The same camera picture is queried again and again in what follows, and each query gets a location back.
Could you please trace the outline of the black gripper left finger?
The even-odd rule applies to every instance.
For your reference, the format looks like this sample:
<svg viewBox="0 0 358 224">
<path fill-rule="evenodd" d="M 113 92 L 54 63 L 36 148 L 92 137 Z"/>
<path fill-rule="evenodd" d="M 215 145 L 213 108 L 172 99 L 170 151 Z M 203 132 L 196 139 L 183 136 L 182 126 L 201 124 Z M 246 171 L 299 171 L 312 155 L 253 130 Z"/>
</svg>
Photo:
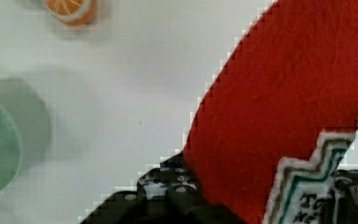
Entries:
<svg viewBox="0 0 358 224">
<path fill-rule="evenodd" d="M 137 180 L 137 191 L 147 200 L 164 196 L 169 188 L 180 186 L 200 190 L 200 182 L 187 167 L 182 152 L 162 161 L 158 167 L 152 168 Z"/>
</svg>

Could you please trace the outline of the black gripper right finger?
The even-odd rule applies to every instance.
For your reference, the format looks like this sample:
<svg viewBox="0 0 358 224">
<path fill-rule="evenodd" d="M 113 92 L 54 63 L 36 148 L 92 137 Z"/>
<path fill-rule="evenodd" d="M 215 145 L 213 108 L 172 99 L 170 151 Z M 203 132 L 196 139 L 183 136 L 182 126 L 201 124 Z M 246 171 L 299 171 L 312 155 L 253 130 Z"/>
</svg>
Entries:
<svg viewBox="0 0 358 224">
<path fill-rule="evenodd" d="M 358 169 L 334 172 L 323 224 L 358 224 Z"/>
</svg>

